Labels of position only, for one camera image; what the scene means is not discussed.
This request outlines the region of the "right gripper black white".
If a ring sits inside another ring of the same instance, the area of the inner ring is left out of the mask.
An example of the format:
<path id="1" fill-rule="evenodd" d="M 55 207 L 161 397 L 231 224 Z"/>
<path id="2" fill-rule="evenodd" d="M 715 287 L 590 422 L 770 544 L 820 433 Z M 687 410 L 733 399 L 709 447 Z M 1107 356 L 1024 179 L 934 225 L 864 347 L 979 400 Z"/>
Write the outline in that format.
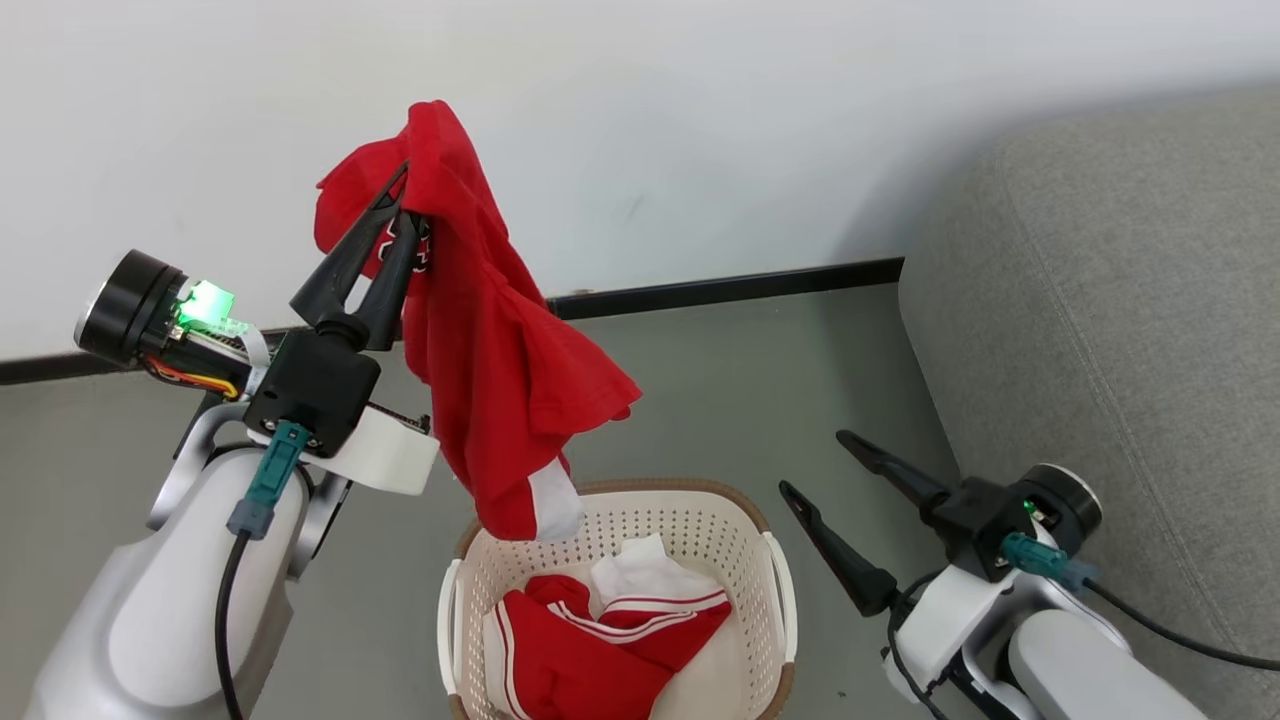
<path id="1" fill-rule="evenodd" d="M 902 588 L 831 530 L 795 486 L 780 483 L 782 500 L 859 614 L 890 612 L 890 679 L 908 693 L 931 693 L 945 680 L 965 692 L 1000 693 L 1002 647 L 1038 610 L 1036 578 L 1009 565 L 1002 551 L 1007 536 L 1043 536 L 1023 497 L 977 478 L 948 488 L 851 430 L 838 430 L 837 442 L 888 480 L 943 547 L 943 566 Z"/>

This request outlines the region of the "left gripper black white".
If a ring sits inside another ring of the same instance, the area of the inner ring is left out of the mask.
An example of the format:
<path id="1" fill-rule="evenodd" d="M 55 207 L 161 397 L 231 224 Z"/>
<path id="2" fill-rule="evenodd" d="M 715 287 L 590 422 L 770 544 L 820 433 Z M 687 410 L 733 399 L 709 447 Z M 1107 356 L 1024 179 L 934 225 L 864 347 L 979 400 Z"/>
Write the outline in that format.
<path id="1" fill-rule="evenodd" d="M 402 208 L 402 163 L 291 300 L 311 331 L 284 338 L 250 401 L 244 424 L 269 439 L 287 423 L 307 430 L 300 460 L 367 488 L 419 496 L 439 443 L 420 420 L 371 400 L 381 369 L 365 350 L 390 348 L 419 265 L 420 218 Z M 380 261 L 355 313 L 346 301 L 367 260 Z"/>

